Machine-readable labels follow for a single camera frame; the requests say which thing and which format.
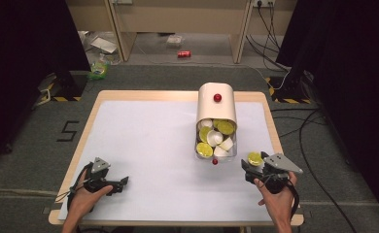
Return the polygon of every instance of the white cup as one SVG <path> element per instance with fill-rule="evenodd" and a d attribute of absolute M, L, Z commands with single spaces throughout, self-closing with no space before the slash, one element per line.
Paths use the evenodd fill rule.
<path fill-rule="evenodd" d="M 205 119 L 202 119 L 201 121 L 199 121 L 198 129 L 201 129 L 204 126 L 206 126 L 208 128 L 212 128 L 213 127 L 213 120 L 210 118 L 205 118 Z"/>
<path fill-rule="evenodd" d="M 234 143 L 232 142 L 231 137 L 228 137 L 221 144 L 219 144 L 219 147 L 226 151 L 229 151 L 233 146 Z"/>
<path fill-rule="evenodd" d="M 224 150 L 220 147 L 215 147 L 214 155 L 216 157 L 229 157 L 229 152 L 227 152 L 226 150 Z"/>
<path fill-rule="evenodd" d="M 211 147 L 216 147 L 223 142 L 223 134 L 215 130 L 211 130 L 207 134 L 207 142 Z"/>

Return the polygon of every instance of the wrist strap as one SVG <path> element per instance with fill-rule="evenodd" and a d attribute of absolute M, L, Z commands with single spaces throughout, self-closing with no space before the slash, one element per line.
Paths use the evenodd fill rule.
<path fill-rule="evenodd" d="M 83 170 L 81 171 L 80 175 L 78 175 L 77 180 L 75 181 L 74 185 L 72 185 L 72 186 L 69 188 L 68 201 L 67 201 L 67 203 L 66 203 L 66 209 L 67 209 L 68 211 L 69 211 L 69 207 L 71 206 L 72 199 L 74 199 L 75 193 L 77 192 L 77 186 L 78 186 L 78 183 L 80 182 L 81 175 L 83 174 L 83 172 L 84 172 L 86 169 L 91 168 L 92 165 L 93 165 L 93 163 L 92 163 L 92 162 L 89 162 L 89 163 L 83 168 Z"/>
<path fill-rule="evenodd" d="M 290 192 L 293 194 L 293 207 L 292 207 L 292 215 L 291 215 L 291 219 L 292 219 L 293 215 L 296 212 L 296 209 L 298 208 L 299 195 L 298 195 L 298 192 L 296 191 L 295 187 L 293 186 L 293 183 L 290 180 L 288 180 L 285 183 L 285 185 L 290 190 Z"/>

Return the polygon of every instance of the human hand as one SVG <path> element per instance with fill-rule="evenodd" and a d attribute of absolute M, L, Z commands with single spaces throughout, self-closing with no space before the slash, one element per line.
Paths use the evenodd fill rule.
<path fill-rule="evenodd" d="M 96 192 L 89 192 L 84 188 L 84 179 L 86 171 L 83 172 L 75 190 L 75 196 L 69 207 L 68 216 L 63 224 L 62 233 L 75 232 L 79 221 L 93 208 L 99 199 L 109 193 L 113 187 L 111 185 L 104 186 Z"/>
<path fill-rule="evenodd" d="M 296 176 L 293 172 L 289 172 L 290 181 L 296 184 Z M 259 179 L 254 179 L 258 190 L 262 194 L 262 200 L 258 202 L 260 206 L 265 205 L 269 215 L 278 232 L 292 232 L 291 214 L 293 205 L 293 194 L 285 186 L 281 192 L 272 194 Z"/>

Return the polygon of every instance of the floor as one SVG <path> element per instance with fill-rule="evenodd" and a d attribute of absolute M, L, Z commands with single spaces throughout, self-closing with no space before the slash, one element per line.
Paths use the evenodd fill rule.
<path fill-rule="evenodd" d="M 277 67 L 269 61 L 264 62 L 262 56 L 248 41 L 244 46 L 241 63 L 234 64 L 226 35 L 176 35 L 182 36 L 183 39 L 179 48 L 171 48 L 166 45 L 168 36 L 160 36 L 157 33 L 140 33 L 129 60 L 114 66 L 117 66 L 121 72 L 122 70 L 129 71 L 128 67 L 136 65 L 245 68 L 245 70 L 240 69 L 239 72 L 242 72 L 246 79 L 256 78 L 257 75 L 265 79 L 269 71 L 271 74 L 279 73 L 280 76 L 286 74 L 284 70 L 286 67 Z M 253 39 L 264 46 L 267 38 L 254 36 Z M 277 40 L 281 45 L 282 38 L 277 38 Z M 262 47 L 255 42 L 252 43 L 262 51 Z M 267 44 L 265 54 L 274 60 L 276 52 L 272 50 L 276 49 L 277 47 L 273 44 Z M 99 49 L 86 45 L 86 50 L 90 63 L 101 59 Z M 190 50 L 191 57 L 178 58 L 178 50 Z M 165 75 L 166 73 L 162 72 L 168 71 L 165 69 L 159 71 L 161 75 Z M 82 105 L 68 103 L 64 107 L 54 104 L 40 108 L 26 122 L 18 136 L 14 154 L 0 156 L 1 233 L 59 232 L 58 227 L 48 223 L 49 207 L 56 195 L 55 190 L 61 185 L 64 176 L 62 171 L 66 171 L 76 144 L 56 146 L 56 137 L 61 137 L 60 130 L 62 128 L 61 122 L 58 124 L 56 119 L 61 116 L 78 119 L 80 123 L 72 126 L 76 127 L 75 130 L 82 131 L 87 116 L 80 115 L 80 113 L 91 108 L 94 91 L 99 87 L 100 83 L 90 83 L 86 87 L 85 100 L 88 100 L 88 103 L 84 102 Z M 262 91 L 268 93 L 265 83 L 261 88 Z M 294 161 L 300 167 L 305 168 L 304 174 L 298 180 L 300 205 L 305 222 L 302 226 L 295 228 L 293 232 L 379 233 L 379 205 L 361 175 L 346 164 L 337 142 L 328 130 L 327 121 L 321 113 L 314 115 L 311 123 L 303 130 L 302 138 L 300 137 L 301 132 L 298 129 L 303 120 L 311 113 L 309 110 L 317 107 L 317 101 L 317 99 L 313 99 L 310 105 L 304 106 L 279 104 L 269 100 L 283 150 L 290 154 L 296 154 Z M 50 133 L 43 133 L 43 130 L 40 130 L 41 127 L 48 127 Z M 74 141 L 79 138 L 80 134 L 77 134 Z M 302 148 L 305 148 L 306 155 L 303 155 Z M 39 161 L 33 159 L 33 153 L 41 153 L 43 159 Z M 26 159 L 31 160 L 30 169 L 23 168 L 22 164 L 26 163 Z M 46 173 L 51 178 L 42 177 L 40 181 L 37 173 Z M 46 191 L 28 194 L 34 189 Z M 12 193 L 11 190 L 13 192 L 19 190 L 25 195 L 19 196 Z M 351 229 L 346 218 L 355 226 L 356 231 Z M 275 232 L 271 227 L 253 227 L 248 230 L 253 233 Z"/>

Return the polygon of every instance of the red ball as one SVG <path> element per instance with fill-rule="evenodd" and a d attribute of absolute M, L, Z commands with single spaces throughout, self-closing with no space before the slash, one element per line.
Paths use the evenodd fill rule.
<path fill-rule="evenodd" d="M 222 98 L 222 96 L 221 96 L 220 94 L 215 94 L 215 95 L 214 95 L 214 101 L 215 101 L 215 102 L 220 102 L 222 99 L 223 99 L 223 98 Z"/>

